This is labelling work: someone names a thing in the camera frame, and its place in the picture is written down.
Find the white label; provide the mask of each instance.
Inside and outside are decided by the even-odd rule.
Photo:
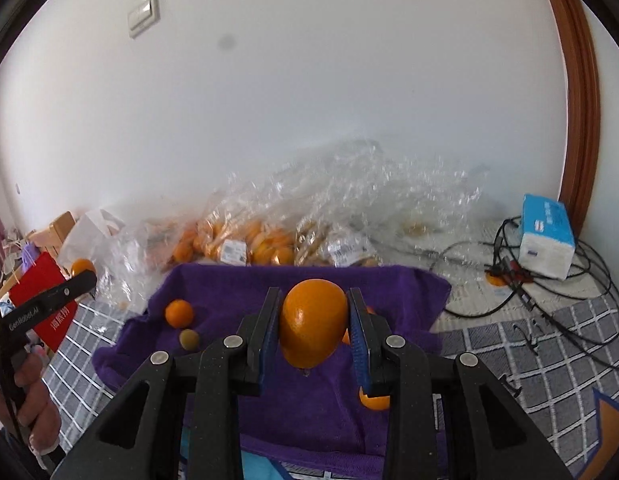
[[[334,261],[334,267],[350,267],[376,254],[370,241],[363,235],[332,242],[327,246],[327,252]]]
[[[220,248],[221,263],[246,266],[247,244],[241,240],[225,240]]]

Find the silver screw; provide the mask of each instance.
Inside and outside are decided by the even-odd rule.
[[[461,363],[464,364],[465,366],[473,368],[474,366],[478,364],[478,357],[476,357],[474,354],[471,354],[469,352],[465,352],[464,354],[461,355]]]
[[[387,343],[387,346],[391,346],[391,348],[403,348],[405,346],[405,338],[401,335],[391,335],[385,339],[385,343]]]
[[[153,365],[164,365],[169,359],[169,354],[164,350],[159,350],[158,352],[154,352],[151,354],[149,360]]]
[[[243,344],[243,338],[240,335],[228,335],[223,340],[223,345],[227,348],[238,348]]]

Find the wall switch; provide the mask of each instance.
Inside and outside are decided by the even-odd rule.
[[[129,37],[135,38],[158,21],[158,0],[143,0],[127,15]]]

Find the blue and white tissue pack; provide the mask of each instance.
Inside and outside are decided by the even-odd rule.
[[[550,198],[526,194],[521,234],[521,267],[564,280],[576,249],[565,206]]]

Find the human hand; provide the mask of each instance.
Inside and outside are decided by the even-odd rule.
[[[34,420],[35,425],[30,435],[30,446],[42,453],[54,447],[60,433],[60,414],[58,408],[49,397],[49,390],[42,382],[42,361],[36,354],[29,354],[19,370],[14,375],[14,382],[19,388],[24,388],[27,396],[24,404],[16,414],[21,426],[29,426]],[[7,411],[4,397],[0,393],[0,421],[14,433],[12,420]]]

